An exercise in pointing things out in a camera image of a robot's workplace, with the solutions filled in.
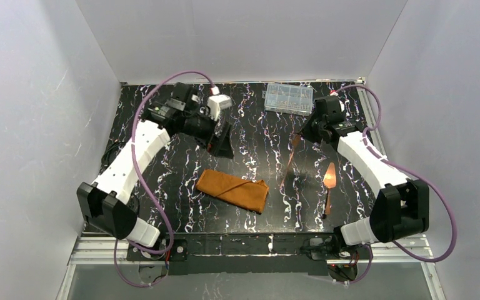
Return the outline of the copper fork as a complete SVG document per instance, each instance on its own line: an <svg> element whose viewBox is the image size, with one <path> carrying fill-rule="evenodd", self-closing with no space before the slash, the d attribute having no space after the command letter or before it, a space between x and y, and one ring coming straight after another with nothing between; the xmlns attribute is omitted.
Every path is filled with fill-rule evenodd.
<svg viewBox="0 0 480 300"><path fill-rule="evenodd" d="M292 141L291 141L291 152L290 152L290 155L289 155L289 160L286 164L286 168L285 168L284 173L282 175L281 183L279 185L280 188L284 186L284 182L286 180L286 177L287 177L288 172L290 170L291 164L293 162L296 147L297 147L297 145L299 144L300 141L301 141L301 135L298 132L296 132L294 134L294 137L293 137Z"/></svg>

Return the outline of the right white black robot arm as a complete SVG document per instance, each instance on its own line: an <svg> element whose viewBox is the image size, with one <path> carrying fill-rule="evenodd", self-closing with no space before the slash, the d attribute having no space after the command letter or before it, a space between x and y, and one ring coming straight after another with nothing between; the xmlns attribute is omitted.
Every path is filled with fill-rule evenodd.
<svg viewBox="0 0 480 300"><path fill-rule="evenodd" d="M336 96L316 98L299 133L309 142L331 145L358 171L376 198L370 216L334 229L333 248L388 243L428 230L428 185L386 164L363 128L345 119Z"/></svg>

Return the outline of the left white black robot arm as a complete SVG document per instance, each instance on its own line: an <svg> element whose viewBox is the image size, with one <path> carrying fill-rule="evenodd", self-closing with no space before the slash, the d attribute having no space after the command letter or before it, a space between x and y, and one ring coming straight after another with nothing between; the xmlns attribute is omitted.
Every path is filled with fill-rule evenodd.
<svg viewBox="0 0 480 300"><path fill-rule="evenodd" d="M198 90L178 82L170 96L143 108L131 137L119 154L93 182L82 182L77 199L84 220L116 239L126 239L152 250L160 230L138 217L129 207L137 182L143 180L155 155L172 137L185 134L212 156L232 159L231 125L225 121L218 129L220 114L232 106L230 96L211 87L207 101L201 103Z"/></svg>

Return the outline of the orange cloth napkin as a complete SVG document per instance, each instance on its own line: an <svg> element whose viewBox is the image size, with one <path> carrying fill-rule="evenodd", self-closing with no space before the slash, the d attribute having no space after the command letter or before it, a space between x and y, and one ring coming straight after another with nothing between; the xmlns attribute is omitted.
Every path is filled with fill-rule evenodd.
<svg viewBox="0 0 480 300"><path fill-rule="evenodd" d="M264 180L252 181L212 169L205 169L196 189L239 208L261 214L269 186Z"/></svg>

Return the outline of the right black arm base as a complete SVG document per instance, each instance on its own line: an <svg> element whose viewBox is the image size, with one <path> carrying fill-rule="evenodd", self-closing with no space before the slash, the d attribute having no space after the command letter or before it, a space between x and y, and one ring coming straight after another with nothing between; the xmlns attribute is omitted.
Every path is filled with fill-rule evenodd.
<svg viewBox="0 0 480 300"><path fill-rule="evenodd" d="M358 244L348 246L341 237L335 234L316 236L309 239L302 250L315 261L330 259L347 259L358 261L373 258L372 250L368 245Z"/></svg>

